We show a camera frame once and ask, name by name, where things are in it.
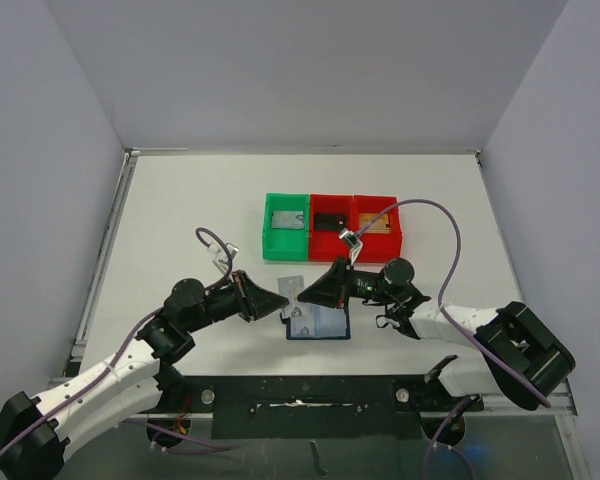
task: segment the white table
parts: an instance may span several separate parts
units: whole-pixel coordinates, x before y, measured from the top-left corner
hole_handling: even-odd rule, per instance
[[[456,216],[463,237],[447,300],[490,307],[519,297],[473,155],[140,156],[89,326],[82,369],[114,352],[178,280],[194,277],[208,284],[218,278],[211,255],[195,239],[198,226],[239,246],[235,267],[264,288],[277,291],[278,277],[301,274],[309,285],[322,275],[328,264],[262,259],[267,192],[436,200]],[[414,283],[435,296],[454,254],[451,225],[429,206],[403,207],[400,218],[402,252],[416,269]],[[450,353],[479,357],[467,347],[378,329],[377,309],[351,303],[350,340],[289,341],[277,315],[251,324],[236,317],[196,332],[196,348],[177,367],[185,375],[420,374]]]

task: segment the metal bolt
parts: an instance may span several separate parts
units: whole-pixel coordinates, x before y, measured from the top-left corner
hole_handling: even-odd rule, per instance
[[[204,403],[205,405],[212,404],[215,398],[216,394],[213,393],[213,390],[204,390],[200,395],[200,400],[202,400],[202,403]]]
[[[396,398],[400,403],[407,403],[409,401],[409,390],[401,388],[396,392]]]

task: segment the green container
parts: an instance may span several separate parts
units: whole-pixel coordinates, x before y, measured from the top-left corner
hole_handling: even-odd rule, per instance
[[[304,228],[271,228],[275,211],[304,212]],[[262,228],[262,258],[307,261],[309,259],[309,195],[267,193]]]

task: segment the red container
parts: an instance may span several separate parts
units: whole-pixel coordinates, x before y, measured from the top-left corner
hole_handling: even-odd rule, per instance
[[[353,197],[354,215],[350,222],[349,230],[357,231],[360,227],[360,214],[380,213],[386,207],[396,203],[396,197],[374,197],[355,195]],[[391,210],[389,217],[389,233],[371,233],[362,235],[364,244],[357,262],[359,263],[386,263],[392,258],[399,257],[402,251],[402,228],[398,209]],[[311,258],[311,244],[309,244],[309,258]]]
[[[336,257],[348,257],[349,248],[338,237],[338,231],[316,229],[316,214],[346,215],[346,228],[354,230],[358,225],[358,215],[350,195],[311,195],[309,207],[309,260],[332,262]]]

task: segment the white wall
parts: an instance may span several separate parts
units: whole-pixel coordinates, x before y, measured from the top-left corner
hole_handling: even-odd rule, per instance
[[[122,148],[43,0],[0,0],[0,408],[61,372]]]
[[[130,147],[481,148],[566,0],[48,0]]]
[[[571,0],[485,149],[526,301],[571,349],[600,480],[600,0]]]

